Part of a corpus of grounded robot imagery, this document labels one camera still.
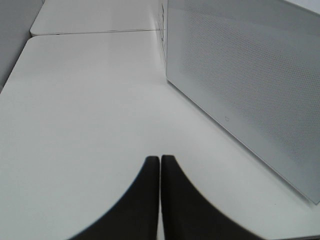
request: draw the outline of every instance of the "white tabletop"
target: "white tabletop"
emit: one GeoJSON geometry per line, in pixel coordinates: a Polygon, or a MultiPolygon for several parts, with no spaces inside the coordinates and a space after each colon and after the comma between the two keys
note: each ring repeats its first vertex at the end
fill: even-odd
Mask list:
{"type": "Polygon", "coordinates": [[[46,0],[33,36],[155,30],[158,0],[46,0]]]}
{"type": "Polygon", "coordinates": [[[0,123],[2,239],[73,235],[162,154],[254,233],[320,235],[320,204],[166,82],[156,31],[32,38],[0,94],[0,123]]]}

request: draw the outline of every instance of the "perforated panel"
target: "perforated panel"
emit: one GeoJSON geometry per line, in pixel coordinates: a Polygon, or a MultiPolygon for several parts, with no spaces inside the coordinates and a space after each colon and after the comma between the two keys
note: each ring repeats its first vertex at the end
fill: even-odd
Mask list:
{"type": "Polygon", "coordinates": [[[167,77],[320,201],[320,17],[284,1],[171,0],[167,77]]]}

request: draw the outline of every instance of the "gray wall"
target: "gray wall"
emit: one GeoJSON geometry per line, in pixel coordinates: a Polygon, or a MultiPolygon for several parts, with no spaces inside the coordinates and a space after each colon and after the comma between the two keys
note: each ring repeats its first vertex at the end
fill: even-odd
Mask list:
{"type": "Polygon", "coordinates": [[[30,38],[42,0],[0,0],[0,91],[30,38]]]}

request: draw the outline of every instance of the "white table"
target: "white table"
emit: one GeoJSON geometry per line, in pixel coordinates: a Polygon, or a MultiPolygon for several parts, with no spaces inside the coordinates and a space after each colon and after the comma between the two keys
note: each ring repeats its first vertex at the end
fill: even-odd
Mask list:
{"type": "Polygon", "coordinates": [[[156,30],[158,0],[46,0],[33,36],[156,30]]]}
{"type": "Polygon", "coordinates": [[[168,84],[159,49],[156,31],[27,43],[0,94],[1,238],[72,236],[115,203],[144,157],[162,154],[254,233],[320,236],[320,204],[168,84]]]}

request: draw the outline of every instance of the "black object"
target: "black object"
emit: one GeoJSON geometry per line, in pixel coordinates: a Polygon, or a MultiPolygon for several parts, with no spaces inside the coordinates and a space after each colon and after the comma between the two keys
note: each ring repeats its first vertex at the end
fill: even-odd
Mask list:
{"type": "Polygon", "coordinates": [[[161,207],[166,240],[261,239],[211,205],[171,155],[161,159],[161,207]]]}
{"type": "Polygon", "coordinates": [[[159,174],[159,158],[147,157],[122,198],[99,220],[70,240],[155,240],[159,213],[159,174]]]}

